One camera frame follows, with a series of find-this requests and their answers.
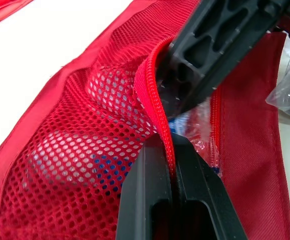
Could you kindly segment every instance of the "red fabric bag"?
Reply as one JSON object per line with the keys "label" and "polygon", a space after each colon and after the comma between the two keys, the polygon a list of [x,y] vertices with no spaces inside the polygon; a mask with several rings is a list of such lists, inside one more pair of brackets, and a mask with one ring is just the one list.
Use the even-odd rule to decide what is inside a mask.
{"label": "red fabric bag", "polygon": [[[156,89],[159,53],[198,2],[135,0],[45,85],[0,146],[0,239],[114,239],[125,176],[158,132],[175,171]],[[267,34],[217,89],[222,180],[249,239],[290,239],[277,110],[283,33]]]}

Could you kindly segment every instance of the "black plastic part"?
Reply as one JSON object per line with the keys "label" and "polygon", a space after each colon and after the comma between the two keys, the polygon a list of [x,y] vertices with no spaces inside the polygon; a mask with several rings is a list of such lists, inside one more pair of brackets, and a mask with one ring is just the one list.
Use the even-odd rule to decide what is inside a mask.
{"label": "black plastic part", "polygon": [[247,239],[221,179],[187,138],[174,134],[172,139],[184,239]]}
{"label": "black plastic part", "polygon": [[172,140],[173,191],[164,145],[156,134],[144,143],[123,183],[116,239],[247,239],[221,179],[186,138],[173,134]]}
{"label": "black plastic part", "polygon": [[[170,221],[168,214],[172,209],[168,171],[164,145],[160,136],[155,134],[144,143],[124,180],[119,203],[117,240],[151,240],[153,236],[163,234],[166,229],[164,222]],[[161,215],[165,215],[162,224],[159,222],[162,220]]]}
{"label": "black plastic part", "polygon": [[156,73],[168,118],[202,103],[276,26],[290,0],[203,0]]}

